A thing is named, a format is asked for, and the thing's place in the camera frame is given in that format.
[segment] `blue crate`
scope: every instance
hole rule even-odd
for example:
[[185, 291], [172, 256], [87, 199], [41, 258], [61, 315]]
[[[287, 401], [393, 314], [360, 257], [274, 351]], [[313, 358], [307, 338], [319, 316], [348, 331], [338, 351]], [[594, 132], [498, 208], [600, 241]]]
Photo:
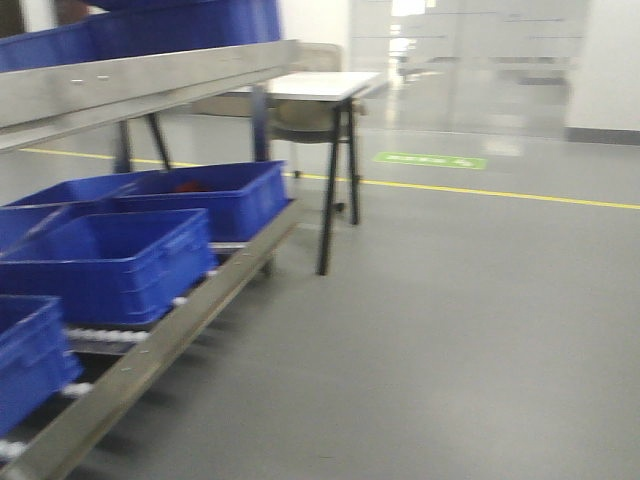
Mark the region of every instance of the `blue crate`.
[[102, 59], [254, 43], [250, 0], [192, 0], [88, 19]]
[[0, 208], [0, 254], [38, 229], [58, 207]]
[[103, 10], [131, 10], [134, 8], [165, 7], [185, 3], [193, 3], [199, 0], [85, 0], [84, 3], [95, 5]]
[[0, 295], [0, 438], [80, 375], [60, 300]]
[[13, 69], [13, 63], [9, 59], [8, 52], [0, 46], [0, 73]]
[[[116, 202], [127, 211], [206, 208], [213, 241], [244, 242], [287, 204], [282, 164], [232, 163], [157, 172], [136, 182]], [[194, 181], [206, 191], [173, 193]]]
[[275, 42], [282, 38], [278, 0], [250, 0], [255, 35], [259, 42]]
[[0, 259], [0, 292], [62, 298], [69, 323], [143, 324], [217, 265], [203, 210], [89, 215]]
[[68, 180], [16, 200], [7, 206], [77, 204], [110, 198], [148, 174], [149, 172], [119, 173]]
[[0, 39], [0, 70], [26, 70], [97, 60], [85, 22]]

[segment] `epoxy floor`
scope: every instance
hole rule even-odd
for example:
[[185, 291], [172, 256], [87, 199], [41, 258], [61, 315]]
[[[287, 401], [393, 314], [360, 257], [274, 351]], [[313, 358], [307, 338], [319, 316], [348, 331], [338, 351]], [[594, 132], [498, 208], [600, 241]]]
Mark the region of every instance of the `epoxy floor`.
[[[163, 125], [177, 161], [250, 156], [246, 120]], [[134, 127], [136, 156], [158, 158]], [[364, 178], [387, 183], [362, 186], [360, 227], [338, 217], [330, 276], [314, 275], [324, 184], [289, 180], [306, 212], [274, 276], [71, 479], [638, 478], [640, 149], [362, 127]], [[107, 173], [108, 159], [74, 152], [108, 155], [113, 136], [3, 155], [0, 199]], [[488, 163], [373, 162], [380, 151]], [[324, 173], [326, 146], [298, 154]]]

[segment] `stainless steel shelf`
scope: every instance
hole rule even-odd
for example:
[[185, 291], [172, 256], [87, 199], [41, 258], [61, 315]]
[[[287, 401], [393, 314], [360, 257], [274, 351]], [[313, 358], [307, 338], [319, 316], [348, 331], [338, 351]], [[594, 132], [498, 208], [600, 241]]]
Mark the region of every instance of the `stainless steel shelf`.
[[160, 320], [147, 340], [118, 360], [90, 392], [75, 400], [19, 457], [0, 470], [0, 480], [64, 478], [271, 259], [295, 228], [300, 212], [298, 202], [291, 202], [216, 275], [198, 286], [186, 304]]
[[[297, 53], [296, 41], [281, 41], [3, 73], [0, 91], [11, 94], [0, 104], [0, 152], [265, 82], [288, 73]], [[250, 242], [218, 245], [232, 255], [215, 275], [157, 322], [146, 340], [130, 342], [117, 352], [126, 353], [0, 469], [0, 480], [55, 480], [73, 470], [242, 287], [269, 265], [300, 211], [293, 201]], [[21, 443], [7, 445], [12, 452], [15, 446], [22, 451]]]
[[159, 112], [288, 72], [285, 40], [0, 74], [0, 152]]

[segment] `floor marking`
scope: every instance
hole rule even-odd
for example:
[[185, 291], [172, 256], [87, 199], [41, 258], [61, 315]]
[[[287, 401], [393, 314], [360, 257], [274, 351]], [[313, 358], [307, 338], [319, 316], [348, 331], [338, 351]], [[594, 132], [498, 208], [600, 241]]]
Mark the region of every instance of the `floor marking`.
[[[100, 155], [94, 153], [80, 153], [80, 152], [65, 152], [62, 150], [45, 150], [40, 148], [23, 148], [20, 151], [29, 152], [29, 153], [42, 153], [49, 155], [62, 155], [69, 157], [80, 157], [80, 158], [93, 158], [93, 159], [101, 159], [101, 160], [113, 160], [114, 157], [112, 155]], [[152, 163], [155, 165], [162, 165], [163, 162], [160, 160], [148, 160], [141, 158], [132, 159], [135, 163]], [[199, 167], [201, 165], [196, 163], [184, 163], [184, 162], [173, 162], [173, 165], [178, 167]], [[284, 174], [287, 177], [291, 177], [291, 173]], [[314, 175], [310, 173], [303, 173], [301, 178], [308, 180], [327, 180], [326, 175]], [[344, 177], [338, 177], [336, 179], [339, 182], [347, 182], [348, 179]], [[403, 182], [388, 182], [383, 180], [366, 180], [363, 179], [360, 181], [362, 185], [372, 185], [378, 187], [393, 187], [393, 188], [407, 188], [413, 190], [428, 190], [434, 192], [448, 192], [448, 193], [462, 193], [467, 195], [480, 195], [480, 196], [489, 196], [489, 197], [503, 197], [503, 198], [516, 198], [521, 200], [536, 200], [542, 202], [555, 202], [555, 203], [565, 203], [572, 205], [584, 205], [590, 207], [607, 207], [607, 208], [620, 208], [626, 210], [640, 210], [640, 205], [630, 204], [630, 203], [616, 203], [616, 202], [601, 202], [598, 200], [581, 200], [577, 198], [567, 198], [567, 197], [553, 197], [547, 195], [533, 195], [528, 193], [515, 193], [515, 192], [499, 192], [492, 190], [477, 190], [472, 188], [458, 188], [458, 187], [446, 187], [439, 185], [422, 185], [419, 183], [403, 183]]]
[[485, 158], [451, 157], [449, 155], [425, 155], [418, 153], [380, 152], [373, 158], [373, 161], [429, 167], [467, 168], [471, 170], [484, 170], [487, 168], [487, 160]]
[[[29, 153], [44, 153], [47, 155], [61, 155], [65, 157], [79, 157], [79, 158], [94, 158], [98, 160], [114, 160], [113, 155], [100, 155], [98, 153], [81, 153], [81, 152], [66, 152], [64, 150], [45, 150], [42, 148], [21, 148], [21, 152]], [[135, 163], [152, 163], [154, 165], [164, 165], [161, 160], [149, 160], [144, 158], [132, 158], [132, 162]], [[184, 163], [184, 162], [172, 162], [172, 165], [177, 167], [199, 167], [197, 163]]]

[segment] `white wall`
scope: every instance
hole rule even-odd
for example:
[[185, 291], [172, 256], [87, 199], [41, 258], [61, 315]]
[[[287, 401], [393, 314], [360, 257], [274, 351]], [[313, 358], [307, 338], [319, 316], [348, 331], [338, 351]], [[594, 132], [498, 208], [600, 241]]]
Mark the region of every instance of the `white wall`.
[[56, 26], [52, 0], [20, 0], [20, 7], [24, 18], [24, 29], [27, 32], [46, 30]]
[[567, 126], [640, 130], [638, 0], [592, 0]]
[[346, 62], [350, 43], [349, 3], [349, 0], [280, 0], [284, 38], [338, 44], [344, 49]]

